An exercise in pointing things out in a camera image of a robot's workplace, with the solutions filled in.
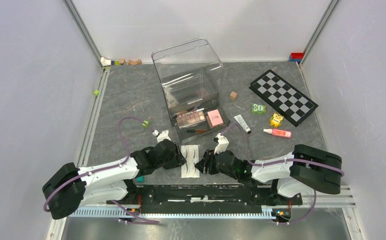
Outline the pink compact case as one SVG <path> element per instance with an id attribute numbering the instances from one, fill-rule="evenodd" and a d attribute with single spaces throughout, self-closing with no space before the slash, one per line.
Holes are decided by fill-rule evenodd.
<path id="1" fill-rule="evenodd" d="M 218 109 L 208 111 L 206 117 L 210 128 L 216 128 L 224 124 Z"/>

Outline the eyebrow stencil card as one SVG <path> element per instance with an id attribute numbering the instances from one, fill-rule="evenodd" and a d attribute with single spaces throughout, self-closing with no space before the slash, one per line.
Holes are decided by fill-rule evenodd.
<path id="1" fill-rule="evenodd" d="M 198 178 L 200 172 L 195 168 L 195 164 L 200 160 L 199 145 L 182 145 L 181 153 L 186 159 L 186 163 L 181 167 L 181 177 Z"/>

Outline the clear acrylic drawer organizer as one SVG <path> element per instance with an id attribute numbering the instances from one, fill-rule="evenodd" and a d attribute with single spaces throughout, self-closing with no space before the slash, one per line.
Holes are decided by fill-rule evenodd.
<path id="1" fill-rule="evenodd" d="M 207 134 L 221 132 L 230 124 L 222 104 L 224 68 L 207 39 L 200 37 L 155 50 L 152 61 L 157 71 L 172 126 L 183 144 Z M 218 109 L 224 124 L 210 128 L 207 112 Z M 176 119 L 187 113 L 203 111 L 205 121 L 180 129 Z M 187 133 L 187 129 L 207 130 Z"/>

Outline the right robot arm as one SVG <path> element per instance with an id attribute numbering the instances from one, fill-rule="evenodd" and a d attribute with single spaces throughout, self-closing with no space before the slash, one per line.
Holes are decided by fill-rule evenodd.
<path id="1" fill-rule="evenodd" d="M 242 160 L 229 150 L 219 153 L 207 150 L 195 168 L 203 174 L 224 174 L 248 187 L 271 182 L 269 196 L 276 204 L 311 189 L 338 195 L 344 176 L 339 155 L 304 144 L 268 160 Z"/>

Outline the brown eyeshadow palette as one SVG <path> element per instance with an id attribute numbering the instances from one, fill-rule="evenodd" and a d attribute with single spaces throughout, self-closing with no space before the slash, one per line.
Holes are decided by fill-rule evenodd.
<path id="1" fill-rule="evenodd" d="M 189 128 L 189 127 L 196 126 L 196 125 L 204 122 L 205 120 L 206 120 L 205 115 L 204 115 L 203 111 L 201 110 L 201 111 L 186 113 L 186 114 L 178 117 L 176 119 L 176 123 L 180 129 L 183 129 L 183 128 Z"/>

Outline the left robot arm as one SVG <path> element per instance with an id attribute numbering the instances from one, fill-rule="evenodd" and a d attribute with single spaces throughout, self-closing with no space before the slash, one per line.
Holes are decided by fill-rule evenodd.
<path id="1" fill-rule="evenodd" d="M 98 202 L 123 200 L 131 204 L 138 197 L 134 179 L 159 168 L 169 170 L 184 164 L 186 159 L 178 144 L 167 139 L 106 164 L 76 167 L 66 163 L 42 187 L 43 210 L 58 220 Z"/>

